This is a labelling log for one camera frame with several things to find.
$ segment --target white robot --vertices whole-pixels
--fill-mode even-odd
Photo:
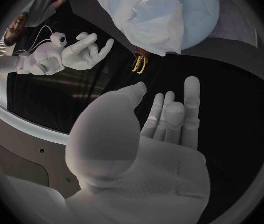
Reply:
[[[75,70],[91,69],[112,49],[114,40],[107,41],[106,46],[98,52],[96,34],[83,32],[76,39],[77,43],[65,48],[65,34],[55,32],[51,42],[40,45],[35,52],[21,53],[19,56],[0,56],[0,74],[17,72],[18,74],[53,75],[70,67]]]
[[[0,73],[52,75],[71,67],[91,69],[111,50],[98,53],[97,36],[81,33],[64,48],[54,33],[33,54],[0,57]],[[173,92],[156,94],[142,130],[134,114],[147,89],[143,82],[98,97],[75,122],[66,164],[81,190],[66,200],[59,192],[7,177],[33,213],[55,224],[196,224],[210,195],[203,154],[197,151],[200,82],[189,77],[184,103]]]

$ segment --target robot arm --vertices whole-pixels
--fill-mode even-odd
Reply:
[[[112,49],[114,40],[98,53],[96,34],[83,32],[76,37],[77,43],[64,48],[67,44],[65,34],[55,32],[52,42],[40,45],[35,52],[21,53],[19,56],[0,57],[0,74],[17,72],[18,74],[53,75],[70,67],[75,70],[91,69],[103,60]]]

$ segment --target man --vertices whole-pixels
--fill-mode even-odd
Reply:
[[[37,27],[56,13],[67,0],[32,0],[11,23],[4,35],[6,46],[13,46],[26,27]]]

